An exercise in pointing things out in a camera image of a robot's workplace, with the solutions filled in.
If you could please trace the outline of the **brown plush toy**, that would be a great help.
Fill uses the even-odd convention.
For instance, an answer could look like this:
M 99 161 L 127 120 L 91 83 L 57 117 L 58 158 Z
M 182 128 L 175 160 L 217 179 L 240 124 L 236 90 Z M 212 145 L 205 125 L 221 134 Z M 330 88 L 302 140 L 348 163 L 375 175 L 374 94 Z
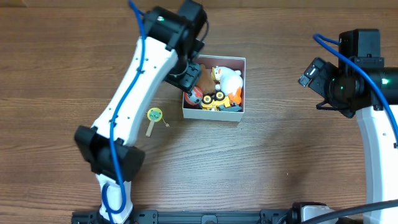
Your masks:
M 211 75 L 208 73 L 208 70 L 204 66 L 204 64 L 200 65 L 201 75 L 199 80 L 197 81 L 196 86 L 202 91 L 204 95 L 211 95 L 215 90 L 216 83 L 212 79 Z

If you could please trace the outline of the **red toy ball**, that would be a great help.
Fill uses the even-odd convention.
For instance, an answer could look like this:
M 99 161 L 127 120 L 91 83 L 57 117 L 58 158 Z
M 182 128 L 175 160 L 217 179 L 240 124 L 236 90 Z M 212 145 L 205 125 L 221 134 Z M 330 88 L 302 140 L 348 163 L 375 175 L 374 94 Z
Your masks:
M 191 106 L 199 105 L 203 99 L 203 92 L 195 86 L 190 92 L 184 93 L 184 99 Z

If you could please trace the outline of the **yellow toy truck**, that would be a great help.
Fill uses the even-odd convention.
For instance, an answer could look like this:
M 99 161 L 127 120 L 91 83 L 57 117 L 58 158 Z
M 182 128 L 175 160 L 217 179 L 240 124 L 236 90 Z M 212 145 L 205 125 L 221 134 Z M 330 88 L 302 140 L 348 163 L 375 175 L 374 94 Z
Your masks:
M 205 95 L 200 107 L 209 111 L 242 112 L 243 110 L 241 106 L 231 102 L 222 91 L 217 91 L 214 95 Z

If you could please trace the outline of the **white plush duck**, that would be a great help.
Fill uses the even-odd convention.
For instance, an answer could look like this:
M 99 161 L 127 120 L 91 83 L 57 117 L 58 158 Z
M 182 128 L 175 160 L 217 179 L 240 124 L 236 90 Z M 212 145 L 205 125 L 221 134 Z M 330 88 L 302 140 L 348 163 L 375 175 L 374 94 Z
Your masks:
M 217 82 L 215 89 L 222 91 L 229 98 L 231 104 L 241 104 L 243 78 L 240 70 L 216 66 L 211 69 L 211 77 Z

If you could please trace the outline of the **yellow wooden rattle drum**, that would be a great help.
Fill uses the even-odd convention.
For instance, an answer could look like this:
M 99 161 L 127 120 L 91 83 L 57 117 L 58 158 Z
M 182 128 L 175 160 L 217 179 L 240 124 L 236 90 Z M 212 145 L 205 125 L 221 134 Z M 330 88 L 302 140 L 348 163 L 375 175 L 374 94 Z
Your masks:
M 166 127 L 169 127 L 169 123 L 166 123 L 164 118 L 163 118 L 164 113 L 160 108 L 151 108 L 147 112 L 147 118 L 150 121 L 147 131 L 146 131 L 146 137 L 150 137 L 152 134 L 152 130 L 154 128 L 155 123 L 162 121 Z

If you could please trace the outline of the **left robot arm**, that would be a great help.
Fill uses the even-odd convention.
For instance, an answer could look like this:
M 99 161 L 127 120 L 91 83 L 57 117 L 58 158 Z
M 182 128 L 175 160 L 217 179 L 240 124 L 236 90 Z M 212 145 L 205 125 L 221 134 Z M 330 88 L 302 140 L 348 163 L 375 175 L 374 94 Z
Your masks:
M 203 6 L 185 1 L 177 12 L 162 7 L 134 10 L 140 36 L 131 64 L 111 101 L 74 140 L 100 185 L 97 211 L 72 215 L 72 223 L 133 223 L 131 184 L 145 158 L 135 147 L 140 125 L 162 82 L 185 92 L 197 84 L 195 62 L 208 32 Z

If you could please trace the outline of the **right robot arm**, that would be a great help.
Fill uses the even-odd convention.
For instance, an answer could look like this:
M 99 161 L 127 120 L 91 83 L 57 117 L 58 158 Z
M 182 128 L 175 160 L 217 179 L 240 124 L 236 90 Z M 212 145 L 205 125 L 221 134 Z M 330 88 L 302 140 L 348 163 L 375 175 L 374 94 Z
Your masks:
M 377 29 L 342 32 L 338 40 L 321 34 L 314 41 L 338 58 L 316 57 L 298 83 L 318 93 L 318 110 L 356 118 L 363 141 L 366 203 L 333 210 L 324 203 L 292 205 L 287 223 L 397 223 L 397 68 L 386 67 Z

